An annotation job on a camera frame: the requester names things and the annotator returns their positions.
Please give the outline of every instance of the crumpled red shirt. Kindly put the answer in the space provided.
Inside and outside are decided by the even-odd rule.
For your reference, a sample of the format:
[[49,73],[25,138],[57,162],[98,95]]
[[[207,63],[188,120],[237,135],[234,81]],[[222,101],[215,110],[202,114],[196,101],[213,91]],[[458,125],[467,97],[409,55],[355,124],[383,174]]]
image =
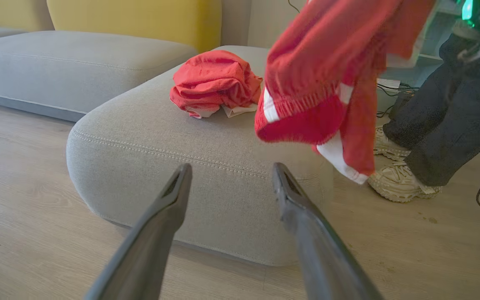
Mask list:
[[170,100],[195,118],[210,116],[220,105],[247,108],[257,104],[263,81],[251,71],[247,61],[224,50],[192,57],[174,74],[173,80]]

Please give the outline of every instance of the gray sofa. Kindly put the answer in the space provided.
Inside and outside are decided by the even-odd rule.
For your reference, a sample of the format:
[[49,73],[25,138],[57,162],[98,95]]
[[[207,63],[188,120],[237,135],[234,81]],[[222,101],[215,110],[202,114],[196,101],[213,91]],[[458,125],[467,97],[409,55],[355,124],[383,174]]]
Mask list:
[[[219,49],[263,76],[266,49]],[[256,263],[292,264],[295,245],[279,221],[272,164],[285,163],[322,211],[332,199],[333,167],[308,145],[259,141],[254,113],[197,120],[172,104],[173,74],[196,54],[191,46],[148,38],[0,29],[0,105],[79,120],[68,137],[68,169],[98,216],[132,226],[188,162],[194,179],[177,241]]]
[[0,105],[68,121],[197,54],[177,42],[125,35],[11,33],[0,37]]
[[[264,74],[266,49],[223,46]],[[318,206],[332,199],[333,167],[308,145],[265,144],[254,113],[197,120],[169,99],[179,67],[92,110],[67,144],[70,176],[90,209],[132,226],[181,163],[194,179],[186,219],[175,239],[266,265],[296,261],[280,224],[271,167],[285,163]]]

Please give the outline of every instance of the stitching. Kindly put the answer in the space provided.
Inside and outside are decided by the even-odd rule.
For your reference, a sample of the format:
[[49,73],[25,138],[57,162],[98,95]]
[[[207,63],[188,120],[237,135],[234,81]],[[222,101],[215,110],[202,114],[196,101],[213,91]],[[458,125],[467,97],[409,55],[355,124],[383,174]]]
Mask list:
[[73,63],[81,63],[81,64],[84,64],[84,65],[90,65],[90,66],[101,66],[101,67],[105,67],[105,68],[112,68],[112,69],[119,69],[119,70],[133,70],[133,71],[147,71],[147,70],[153,70],[153,69],[156,69],[156,68],[160,68],[164,65],[167,65],[168,63],[171,63],[173,61],[176,61],[177,59],[179,59],[179,57],[176,57],[175,59],[172,59],[170,61],[167,61],[165,63],[162,63],[161,65],[159,66],[154,66],[154,67],[150,67],[150,68],[143,68],[143,69],[140,69],[140,68],[128,68],[128,67],[120,67],[120,66],[114,66],[114,65],[109,65],[109,64],[106,64],[106,63],[97,63],[97,62],[88,62],[88,61],[82,61],[82,60],[77,60],[77,59],[67,59],[67,58],[56,58],[56,57],[47,57],[47,56],[41,56],[41,55],[24,55],[24,54],[16,54],[16,53],[6,53],[6,52],[0,52],[0,55],[9,55],[9,56],[21,56],[21,57],[33,57],[33,58],[42,58],[42,59],[46,59],[46,60],[55,60],[55,61],[70,61],[70,62],[73,62]]
[[124,145],[128,145],[128,146],[136,146],[136,147],[144,148],[144,149],[147,149],[147,150],[154,150],[154,151],[166,152],[166,153],[169,153],[169,154],[181,155],[185,158],[199,159],[199,160],[203,160],[203,161],[219,163],[221,165],[228,165],[229,167],[235,167],[235,168],[238,168],[238,169],[246,169],[246,170],[249,170],[249,171],[253,171],[255,173],[261,173],[262,175],[268,175],[267,172],[254,170],[254,169],[251,169],[249,167],[248,168],[247,167],[240,167],[238,165],[231,165],[231,164],[228,164],[228,163],[225,163],[225,162],[213,161],[213,160],[204,159],[202,157],[192,156],[192,155],[188,155],[188,154],[182,154],[182,153],[178,153],[178,152],[172,152],[172,151],[168,151],[168,150],[162,150],[162,149],[147,147],[147,146],[138,145],[138,144],[131,144],[130,142],[127,143],[127,142],[121,142],[121,141],[118,141],[118,140],[99,138],[99,137],[95,137],[93,135],[87,135],[86,133],[82,133],[81,131],[78,131],[77,129],[73,129],[73,131],[75,131],[76,133],[80,133],[81,135],[85,135],[86,137],[89,137],[89,138],[94,138],[94,139],[108,141],[108,142],[120,143],[120,144],[124,144]]
[[121,146],[121,145],[116,145],[116,144],[111,144],[111,143],[107,143],[107,142],[99,142],[99,141],[97,141],[97,140],[87,139],[87,138],[84,138],[84,137],[80,137],[80,136],[78,136],[78,135],[74,135],[74,136],[77,137],[77,138],[86,140],[86,141],[88,141],[88,142],[93,142],[93,143],[97,143],[97,144],[109,145],[109,146],[124,148],[124,149],[127,149],[127,150],[133,150],[133,151],[138,151],[138,152],[143,152],[143,153],[148,153],[148,154],[154,154],[154,155],[158,155],[158,156],[164,156],[165,158],[168,157],[168,158],[175,159],[175,160],[180,160],[180,161],[187,161],[187,162],[198,163],[198,164],[200,164],[200,165],[206,165],[206,166],[208,166],[208,167],[214,167],[214,168],[217,168],[217,169],[222,169],[222,170],[226,170],[226,171],[231,171],[231,172],[235,172],[235,173],[240,173],[240,174],[244,174],[244,175],[250,175],[250,176],[259,177],[259,178],[264,178],[264,179],[268,179],[268,178],[269,178],[268,176],[260,176],[260,175],[250,174],[250,173],[246,173],[246,172],[242,172],[242,171],[236,171],[236,170],[233,170],[233,169],[228,169],[228,168],[226,168],[226,167],[223,167],[223,168],[222,168],[222,167],[218,167],[218,166],[216,166],[216,165],[209,165],[209,164],[206,164],[206,163],[203,163],[203,162],[192,161],[192,160],[183,159],[183,158],[176,157],[176,156],[169,156],[169,155],[165,155],[165,154],[159,154],[159,153],[156,153],[156,152],[149,152],[149,151],[144,151],[144,150],[140,150],[140,149],[129,148],[129,147],[125,147],[125,146]]

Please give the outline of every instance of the shoelace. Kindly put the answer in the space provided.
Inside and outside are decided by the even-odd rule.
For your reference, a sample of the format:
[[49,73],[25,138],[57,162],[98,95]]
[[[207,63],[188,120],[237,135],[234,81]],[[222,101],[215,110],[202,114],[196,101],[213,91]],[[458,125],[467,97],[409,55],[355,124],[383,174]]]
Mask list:
[[375,128],[375,136],[376,137],[384,137],[385,136],[385,131],[382,127],[376,127]]
[[391,171],[395,173],[398,179],[414,177],[414,175],[410,171],[410,168],[404,161],[395,162],[392,165],[389,165],[388,168],[390,168]]

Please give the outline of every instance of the sofa seam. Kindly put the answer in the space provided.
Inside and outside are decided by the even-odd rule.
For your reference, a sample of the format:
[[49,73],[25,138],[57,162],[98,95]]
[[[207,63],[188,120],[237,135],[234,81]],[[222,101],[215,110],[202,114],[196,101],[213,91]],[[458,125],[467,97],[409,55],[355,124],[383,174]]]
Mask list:
[[93,140],[93,139],[87,139],[85,137],[80,137],[80,136],[75,135],[75,134],[74,134],[74,136],[77,137],[77,138],[80,138],[82,140],[86,140],[88,142],[93,142],[93,143],[97,143],[97,144],[104,144],[104,145],[108,145],[108,146],[123,148],[123,149],[126,149],[126,150],[133,150],[133,151],[138,151],[138,152],[143,152],[143,153],[148,153],[148,154],[154,154],[154,155],[157,155],[157,156],[164,156],[165,158],[171,158],[171,159],[176,159],[176,160],[181,160],[181,161],[186,161],[186,162],[198,163],[200,165],[206,165],[208,167],[213,167],[213,168],[216,168],[216,169],[222,169],[222,170],[231,171],[231,172],[235,172],[235,173],[241,173],[241,174],[244,174],[244,175],[250,175],[250,176],[253,176],[253,177],[269,179],[268,176],[250,174],[250,173],[246,173],[246,172],[242,172],[242,171],[233,170],[233,169],[230,169],[230,168],[227,168],[227,167],[222,168],[222,167],[219,167],[217,165],[210,165],[209,163],[204,163],[204,162],[200,162],[200,161],[196,161],[196,160],[189,160],[186,157],[182,158],[182,157],[179,157],[179,156],[170,156],[170,155],[166,155],[166,154],[160,154],[160,153],[157,153],[157,152],[140,150],[140,149],[137,149],[137,148],[134,148],[134,147],[132,148],[132,147],[126,147],[126,146],[117,145],[117,144],[113,144],[113,143],[101,142],[99,140]]
[[210,160],[210,159],[205,159],[205,158],[202,158],[202,157],[198,157],[198,156],[193,156],[193,155],[189,155],[189,154],[183,154],[183,153],[178,153],[178,152],[172,152],[172,151],[168,151],[168,150],[162,150],[162,149],[158,149],[158,148],[153,148],[153,147],[149,147],[149,146],[143,146],[143,145],[139,145],[139,144],[132,144],[130,142],[122,142],[122,141],[118,141],[118,140],[112,140],[112,139],[105,139],[105,138],[100,138],[100,137],[96,137],[96,136],[93,136],[93,135],[88,135],[86,133],[83,133],[81,131],[78,131],[77,129],[73,129],[73,131],[75,131],[76,133],[78,134],[81,134],[81,135],[84,135],[88,138],[94,138],[94,139],[97,139],[97,140],[102,140],[104,142],[114,142],[114,143],[120,143],[120,144],[124,144],[124,145],[127,145],[127,146],[133,146],[133,147],[139,147],[139,148],[144,148],[144,149],[147,149],[147,150],[153,150],[153,151],[159,151],[159,152],[164,152],[164,153],[169,153],[169,154],[173,154],[173,155],[180,155],[182,157],[185,157],[185,158],[192,158],[192,159],[199,159],[199,160],[202,160],[202,161],[208,161],[210,163],[218,163],[218,164],[221,164],[221,165],[228,165],[229,167],[233,167],[233,168],[238,168],[238,169],[244,169],[244,170],[248,170],[248,171],[252,171],[252,172],[255,172],[255,173],[259,173],[261,175],[269,175],[269,173],[267,172],[264,172],[264,171],[258,171],[258,170],[255,170],[255,169],[251,169],[250,167],[240,167],[238,165],[231,165],[229,163],[225,163],[225,162],[220,162],[220,161],[214,161],[214,160]]
[[[86,137],[89,137],[89,138],[92,138],[92,139],[87,139],[85,137],[81,137],[78,134],[85,135]],[[96,136],[93,136],[93,135],[88,135],[86,133],[82,133],[81,131],[78,131],[75,128],[72,129],[72,135],[74,135],[77,138],[86,140],[88,142],[105,144],[105,145],[115,146],[115,147],[119,147],[119,148],[126,148],[128,150],[135,150],[135,151],[140,151],[140,152],[144,152],[144,153],[148,153],[148,154],[155,154],[155,155],[158,155],[158,156],[164,156],[164,157],[168,157],[168,158],[172,158],[172,159],[179,159],[181,161],[199,163],[201,165],[207,165],[209,167],[214,167],[214,168],[217,168],[217,169],[224,169],[224,170],[228,170],[228,171],[232,171],[232,172],[236,172],[236,173],[242,173],[242,174],[245,174],[245,175],[251,175],[251,176],[255,176],[255,177],[270,179],[270,176],[269,176],[268,173],[263,172],[263,171],[257,171],[257,170],[251,169],[249,167],[248,168],[247,167],[240,167],[238,165],[231,165],[231,164],[228,164],[228,163],[225,163],[225,162],[213,161],[213,160],[204,159],[202,157],[192,156],[192,155],[188,155],[188,154],[171,152],[171,151],[168,151],[168,150],[162,150],[162,149],[152,148],[152,147],[138,145],[138,144],[131,144],[131,143],[116,141],[116,140],[112,140],[112,139],[104,139],[104,138],[96,137]],[[122,145],[130,146],[131,148],[123,147],[123,146],[116,145],[116,144],[113,144],[113,143],[120,143]],[[136,149],[136,148],[143,148],[145,150],[150,150],[151,152],[150,151],[139,150],[139,149]],[[257,175],[242,172],[242,171],[236,171],[236,170],[233,170],[233,168],[239,169],[239,170],[242,170],[242,171],[246,171],[246,172],[256,173]],[[318,175],[309,175],[309,176],[305,176],[305,177],[297,177],[296,180],[304,182],[304,181],[312,180],[312,179],[315,179],[315,178],[319,178],[319,176]]]
[[7,52],[0,52],[0,55],[8,55],[8,56],[17,56],[17,57],[30,57],[30,58],[40,58],[40,59],[46,59],[46,60],[55,60],[55,61],[68,61],[68,62],[73,62],[73,63],[81,63],[83,65],[90,65],[90,66],[98,66],[98,67],[105,67],[105,68],[112,68],[112,69],[118,69],[118,70],[133,70],[133,71],[147,71],[147,70],[153,70],[156,68],[160,68],[164,65],[167,65],[168,63],[171,63],[175,61],[176,59],[179,59],[179,57],[183,57],[185,55],[188,55],[188,53],[183,53],[183,55],[180,55],[179,57],[176,57],[175,59],[171,59],[165,63],[162,63],[158,66],[150,67],[150,68],[129,68],[129,67],[121,67],[121,66],[114,66],[114,65],[109,65],[107,63],[97,63],[97,62],[89,62],[89,61],[83,61],[83,60],[77,60],[77,59],[67,59],[67,58],[56,58],[56,57],[47,57],[47,56],[42,56],[42,55],[23,55],[23,54],[17,54],[17,53],[7,53]]

